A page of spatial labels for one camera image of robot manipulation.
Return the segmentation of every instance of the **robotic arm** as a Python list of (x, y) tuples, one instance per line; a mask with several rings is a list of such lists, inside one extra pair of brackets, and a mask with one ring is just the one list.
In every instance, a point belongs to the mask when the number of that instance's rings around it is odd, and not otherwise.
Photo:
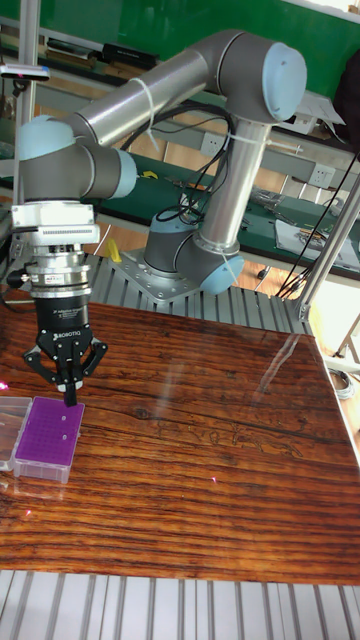
[[(226, 97), (235, 134), (201, 229), (174, 234), (165, 225), (159, 232), (154, 222), (145, 251), (154, 268), (176, 270), (218, 293), (242, 268), (237, 234), (271, 125), (294, 113), (305, 84), (306, 66), (297, 51), (230, 30), (189, 47), (64, 121), (40, 116), (22, 127), (24, 204), (13, 207), (13, 230), (26, 233), (32, 247), (26, 273), (39, 327), (36, 346), (24, 358), (64, 392), (68, 405), (76, 404), (76, 390), (107, 349), (93, 337), (88, 321), (91, 288), (81, 245), (98, 242), (99, 230), (92, 207), (80, 204), (80, 198), (126, 196), (136, 183), (131, 156), (107, 147), (199, 91)], [(41, 351), (55, 371), (41, 363)]]

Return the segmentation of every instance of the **clear plastic box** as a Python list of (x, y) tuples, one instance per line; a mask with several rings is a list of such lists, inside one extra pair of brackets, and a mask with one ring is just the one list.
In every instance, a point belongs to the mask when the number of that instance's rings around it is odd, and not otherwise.
[(85, 405), (0, 397), (0, 471), (66, 483)]
[(14, 468), (14, 446), (31, 405), (31, 398), (0, 396), (0, 471), (12, 471)]

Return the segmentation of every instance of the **workbench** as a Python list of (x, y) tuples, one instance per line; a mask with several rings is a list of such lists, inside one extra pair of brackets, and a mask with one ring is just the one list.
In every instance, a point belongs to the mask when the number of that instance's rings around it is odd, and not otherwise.
[[(99, 304), (90, 321), (109, 352), (69, 483), (2, 474), (1, 569), (360, 581), (359, 469), (313, 337)], [(6, 395), (57, 396), (22, 360), (35, 333), (1, 312)]]

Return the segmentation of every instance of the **yellow object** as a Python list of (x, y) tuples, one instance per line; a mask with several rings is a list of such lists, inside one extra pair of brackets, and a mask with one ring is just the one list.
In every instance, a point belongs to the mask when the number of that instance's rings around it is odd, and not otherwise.
[(153, 171), (143, 171), (140, 178), (155, 178), (158, 180), (159, 176), (157, 176)]
[(111, 258), (113, 262), (122, 261), (114, 238), (110, 238), (110, 240), (107, 241), (106, 249), (105, 249), (105, 258)]

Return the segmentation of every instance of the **white cable tie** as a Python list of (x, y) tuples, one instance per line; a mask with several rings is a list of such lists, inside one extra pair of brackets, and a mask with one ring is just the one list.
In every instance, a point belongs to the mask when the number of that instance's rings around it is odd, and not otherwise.
[(229, 269), (229, 271), (230, 271), (230, 273), (231, 273), (232, 277), (234, 278), (234, 282), (236, 282), (236, 284), (239, 286), (239, 283), (238, 283), (238, 281), (237, 281), (237, 277), (236, 277), (235, 273), (233, 272), (232, 267), (231, 267), (231, 264), (230, 264), (230, 262), (228, 261), (228, 259), (227, 259), (226, 255), (225, 255), (225, 253), (224, 253), (223, 251), (220, 251), (220, 253), (221, 253), (221, 255), (222, 255), (222, 257), (223, 257), (223, 260), (224, 260), (224, 262), (225, 262), (225, 264), (226, 264), (227, 268)]
[(267, 140), (266, 144), (272, 147), (281, 147), (282, 149), (290, 149), (290, 151), (294, 151), (295, 153), (302, 153), (304, 151), (304, 149), (302, 149), (299, 146), (294, 147), (294, 145), (285, 144), (283, 142), (275, 142), (275, 140)]
[(153, 132), (151, 131), (152, 126), (154, 124), (154, 118), (155, 118), (155, 109), (154, 109), (154, 101), (152, 99), (152, 95), (150, 92), (149, 87), (147, 86), (147, 84), (145, 84), (145, 82), (143, 80), (141, 80), (141, 78), (131, 78), (129, 80), (129, 82), (137, 82), (138, 84), (140, 84), (142, 86), (142, 88), (144, 89), (146, 95), (147, 95), (147, 99), (149, 100), (149, 105), (150, 105), (150, 122), (149, 122), (149, 126), (146, 129), (146, 132), (151, 140), (151, 142), (153, 143), (156, 151), (159, 153), (160, 149), (158, 147), (158, 144), (153, 136)]
[(226, 138), (224, 141), (224, 151), (227, 150), (228, 146), (229, 146), (229, 142), (230, 142), (230, 131), (227, 132), (226, 134)]
[(108, 228), (107, 228), (107, 229), (106, 229), (106, 231), (105, 231), (105, 234), (104, 234), (103, 239), (101, 240), (101, 242), (99, 242), (98, 246), (96, 247), (96, 249), (95, 249), (95, 251), (94, 251), (94, 256), (96, 256), (96, 254), (97, 254), (97, 252), (99, 251), (100, 247), (102, 247), (102, 245), (104, 244), (104, 240), (106, 240), (107, 235), (108, 235), (108, 233), (109, 233), (110, 229), (111, 229), (111, 224), (109, 224)]
[(239, 142), (247, 142), (248, 144), (258, 144), (258, 145), (264, 144), (260, 140), (250, 140), (250, 138), (243, 138), (242, 136), (234, 136), (232, 133), (228, 133), (228, 138), (231, 138), (232, 140), (239, 140)]

